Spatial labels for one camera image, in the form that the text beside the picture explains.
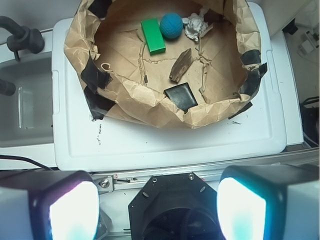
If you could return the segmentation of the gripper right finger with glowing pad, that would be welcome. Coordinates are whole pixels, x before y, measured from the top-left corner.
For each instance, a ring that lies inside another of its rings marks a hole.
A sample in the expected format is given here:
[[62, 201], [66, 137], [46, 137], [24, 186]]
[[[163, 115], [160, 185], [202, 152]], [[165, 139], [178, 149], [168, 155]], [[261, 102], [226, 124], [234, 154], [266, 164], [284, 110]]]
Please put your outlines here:
[[230, 165], [218, 185], [217, 215], [227, 240], [318, 240], [320, 168]]

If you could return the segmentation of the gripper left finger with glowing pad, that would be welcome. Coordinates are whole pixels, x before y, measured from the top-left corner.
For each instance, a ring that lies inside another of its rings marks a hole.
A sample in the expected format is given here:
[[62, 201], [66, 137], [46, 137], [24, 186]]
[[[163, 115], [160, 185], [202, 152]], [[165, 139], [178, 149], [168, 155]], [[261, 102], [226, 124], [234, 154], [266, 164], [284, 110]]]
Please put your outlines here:
[[92, 240], [99, 203], [98, 188], [86, 171], [1, 171], [0, 238]]

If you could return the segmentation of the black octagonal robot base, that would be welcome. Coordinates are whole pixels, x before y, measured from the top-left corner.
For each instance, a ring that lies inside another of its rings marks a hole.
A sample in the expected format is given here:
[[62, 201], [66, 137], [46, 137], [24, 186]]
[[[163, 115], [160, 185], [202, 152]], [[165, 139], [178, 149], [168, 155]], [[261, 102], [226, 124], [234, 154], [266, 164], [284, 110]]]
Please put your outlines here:
[[152, 176], [128, 205], [133, 240], [223, 240], [217, 191], [195, 173]]

